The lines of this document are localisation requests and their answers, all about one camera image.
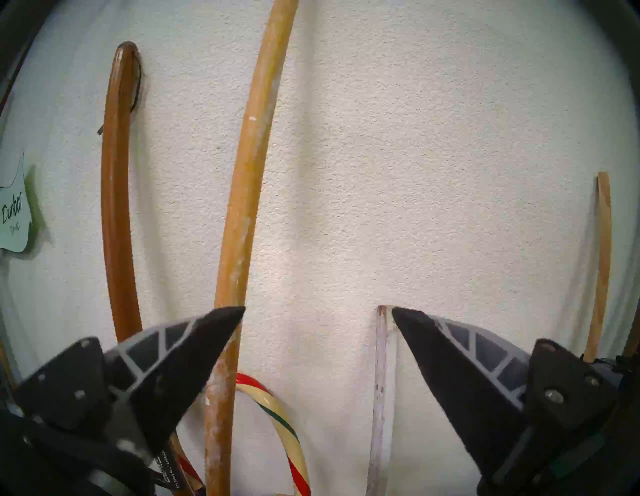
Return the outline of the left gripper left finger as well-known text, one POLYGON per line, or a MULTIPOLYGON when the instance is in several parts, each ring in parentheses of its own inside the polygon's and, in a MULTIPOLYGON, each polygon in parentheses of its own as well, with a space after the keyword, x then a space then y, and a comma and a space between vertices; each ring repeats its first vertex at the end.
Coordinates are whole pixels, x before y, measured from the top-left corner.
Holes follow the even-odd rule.
POLYGON ((153 326, 103 351, 82 338, 15 389, 27 417, 153 459, 205 388, 244 306, 153 326))

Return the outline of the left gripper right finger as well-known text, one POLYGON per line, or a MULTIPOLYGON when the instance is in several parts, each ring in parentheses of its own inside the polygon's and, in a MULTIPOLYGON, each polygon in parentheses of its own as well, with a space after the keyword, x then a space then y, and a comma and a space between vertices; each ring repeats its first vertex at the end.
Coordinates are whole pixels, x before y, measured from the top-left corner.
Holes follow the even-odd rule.
POLYGON ((485 481, 534 481, 604 426, 617 388, 553 340, 526 353, 494 333, 419 310, 393 320, 485 481))

